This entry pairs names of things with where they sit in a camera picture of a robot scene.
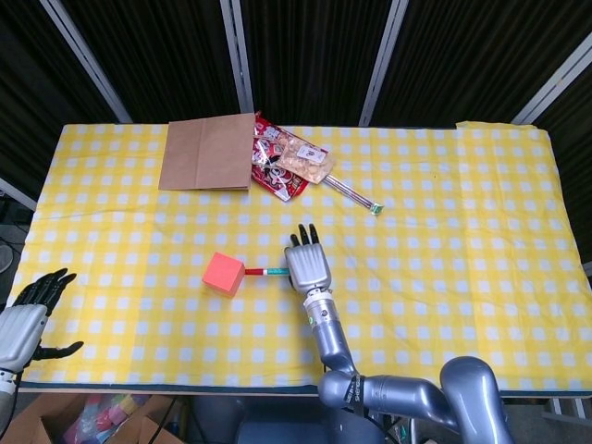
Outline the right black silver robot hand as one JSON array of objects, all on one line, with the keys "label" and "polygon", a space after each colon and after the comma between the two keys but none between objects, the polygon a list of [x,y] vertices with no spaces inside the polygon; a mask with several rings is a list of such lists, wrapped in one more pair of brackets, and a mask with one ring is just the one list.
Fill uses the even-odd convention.
[{"label": "right black silver robot hand", "polygon": [[305,297],[328,291],[332,277],[315,226],[299,224],[298,232],[290,235],[290,242],[284,254],[291,286]]}]

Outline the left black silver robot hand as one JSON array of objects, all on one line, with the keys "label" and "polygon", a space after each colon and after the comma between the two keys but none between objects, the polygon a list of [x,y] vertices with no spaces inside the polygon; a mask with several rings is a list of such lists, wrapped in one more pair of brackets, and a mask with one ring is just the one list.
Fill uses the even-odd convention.
[{"label": "left black silver robot hand", "polygon": [[82,348],[83,341],[65,348],[42,346],[48,320],[76,276],[66,268],[43,275],[26,286],[0,313],[0,374],[16,375],[31,361],[66,358]]}]

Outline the orange cube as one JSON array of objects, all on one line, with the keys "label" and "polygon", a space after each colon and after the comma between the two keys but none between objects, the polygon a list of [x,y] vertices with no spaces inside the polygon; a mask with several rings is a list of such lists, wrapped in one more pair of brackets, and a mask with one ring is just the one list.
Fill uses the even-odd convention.
[{"label": "orange cube", "polygon": [[245,276],[245,266],[240,260],[223,253],[214,253],[203,274],[203,283],[223,295],[232,298]]}]

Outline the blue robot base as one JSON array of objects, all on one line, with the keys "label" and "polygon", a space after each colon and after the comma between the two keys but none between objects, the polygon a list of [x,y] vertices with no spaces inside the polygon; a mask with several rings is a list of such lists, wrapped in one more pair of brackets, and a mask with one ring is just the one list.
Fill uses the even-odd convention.
[{"label": "blue robot base", "polygon": [[371,421],[316,397],[199,395],[189,402],[189,444],[387,444]]}]

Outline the clear wrapped stick green end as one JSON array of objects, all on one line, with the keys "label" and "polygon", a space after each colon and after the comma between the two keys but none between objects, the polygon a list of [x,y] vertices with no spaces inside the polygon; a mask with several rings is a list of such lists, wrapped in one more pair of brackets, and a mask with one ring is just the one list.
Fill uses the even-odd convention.
[{"label": "clear wrapped stick green end", "polygon": [[332,175],[327,175],[322,180],[323,183],[330,186],[334,190],[338,191],[342,195],[348,197],[349,199],[353,200],[360,206],[366,208],[370,211],[370,213],[374,216],[378,216],[381,214],[383,210],[383,205],[380,203],[376,203],[371,201],[370,199],[362,196],[359,192],[355,191],[349,185],[345,184],[344,182],[340,181],[339,179],[335,178]]}]

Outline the red snack packet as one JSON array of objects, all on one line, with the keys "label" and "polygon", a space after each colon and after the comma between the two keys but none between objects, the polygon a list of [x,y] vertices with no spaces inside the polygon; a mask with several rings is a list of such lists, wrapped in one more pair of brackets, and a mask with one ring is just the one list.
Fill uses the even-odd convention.
[{"label": "red snack packet", "polygon": [[292,133],[255,114],[253,127],[252,179],[282,202],[300,195],[309,182],[281,167],[278,160],[288,142],[297,140]]}]

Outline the clear bag of crackers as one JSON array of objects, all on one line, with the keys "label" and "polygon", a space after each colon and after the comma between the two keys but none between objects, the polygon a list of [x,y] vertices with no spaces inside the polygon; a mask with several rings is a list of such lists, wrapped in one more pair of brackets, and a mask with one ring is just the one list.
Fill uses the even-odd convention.
[{"label": "clear bag of crackers", "polygon": [[290,135],[283,143],[277,165],[313,184],[319,184],[331,173],[336,161],[325,149]]}]

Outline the colourful toys in plastic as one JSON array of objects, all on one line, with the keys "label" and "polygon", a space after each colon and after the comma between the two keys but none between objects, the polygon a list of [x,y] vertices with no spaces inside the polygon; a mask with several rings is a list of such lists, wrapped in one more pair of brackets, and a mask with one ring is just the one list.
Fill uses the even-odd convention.
[{"label": "colourful toys in plastic", "polygon": [[146,401],[143,395],[90,395],[62,437],[63,444],[104,444]]}]

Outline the yellow white checkered tablecloth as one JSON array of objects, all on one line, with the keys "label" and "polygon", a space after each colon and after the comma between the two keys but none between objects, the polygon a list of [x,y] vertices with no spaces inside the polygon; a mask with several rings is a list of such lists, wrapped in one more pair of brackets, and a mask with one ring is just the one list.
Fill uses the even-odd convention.
[{"label": "yellow white checkered tablecloth", "polygon": [[357,368],[438,380],[461,355],[511,391],[592,391],[592,289],[548,134],[300,127],[335,174],[379,201],[374,216],[324,185],[282,202],[241,191],[162,191],[167,127],[63,128],[14,291],[76,274],[43,335],[81,341],[33,363],[30,386],[298,387],[323,366],[302,300],[283,277],[248,277],[232,297],[206,287],[214,253],[283,265],[314,224]]}]

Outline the brown paper bag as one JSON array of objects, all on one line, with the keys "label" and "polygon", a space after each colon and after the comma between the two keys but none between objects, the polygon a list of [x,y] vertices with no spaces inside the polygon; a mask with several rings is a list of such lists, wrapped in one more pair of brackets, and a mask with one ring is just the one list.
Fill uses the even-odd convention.
[{"label": "brown paper bag", "polygon": [[171,121],[158,189],[249,190],[254,124],[253,113]]}]

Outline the cardboard box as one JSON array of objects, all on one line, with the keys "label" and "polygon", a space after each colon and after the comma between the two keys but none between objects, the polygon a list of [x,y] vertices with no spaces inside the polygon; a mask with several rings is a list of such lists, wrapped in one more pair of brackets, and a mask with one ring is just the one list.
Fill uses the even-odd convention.
[{"label": "cardboard box", "polygon": [[[79,417],[92,394],[46,393],[12,420],[0,444],[63,444],[62,437]],[[185,444],[166,429],[177,424],[179,401],[143,395],[145,403],[104,444]]]}]

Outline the grey metal rail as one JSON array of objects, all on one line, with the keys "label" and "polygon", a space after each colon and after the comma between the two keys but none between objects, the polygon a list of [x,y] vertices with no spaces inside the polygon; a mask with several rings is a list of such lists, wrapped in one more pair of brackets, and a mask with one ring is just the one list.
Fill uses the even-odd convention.
[{"label": "grey metal rail", "polygon": [[0,178],[0,191],[3,191],[32,212],[36,211],[37,202],[35,200],[2,178]]}]

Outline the white frame post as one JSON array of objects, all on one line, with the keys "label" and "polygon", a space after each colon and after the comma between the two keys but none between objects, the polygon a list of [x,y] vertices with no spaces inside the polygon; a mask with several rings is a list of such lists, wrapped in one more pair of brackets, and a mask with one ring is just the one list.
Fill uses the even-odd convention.
[{"label": "white frame post", "polygon": [[533,124],[591,64],[592,31],[524,105],[512,124]]},{"label": "white frame post", "polygon": [[399,37],[402,23],[406,14],[409,0],[392,0],[382,34],[380,45],[376,53],[376,60],[368,89],[364,99],[363,109],[359,119],[360,127],[368,127],[371,123],[376,103],[380,95],[384,79],[389,69],[390,59]]},{"label": "white frame post", "polygon": [[219,0],[219,3],[240,111],[242,113],[254,112],[241,0]]},{"label": "white frame post", "polygon": [[61,0],[38,0],[54,23],[73,55],[78,59],[97,91],[101,94],[121,124],[133,122],[112,82],[105,74],[91,47],[80,33],[78,26],[67,12]]}]

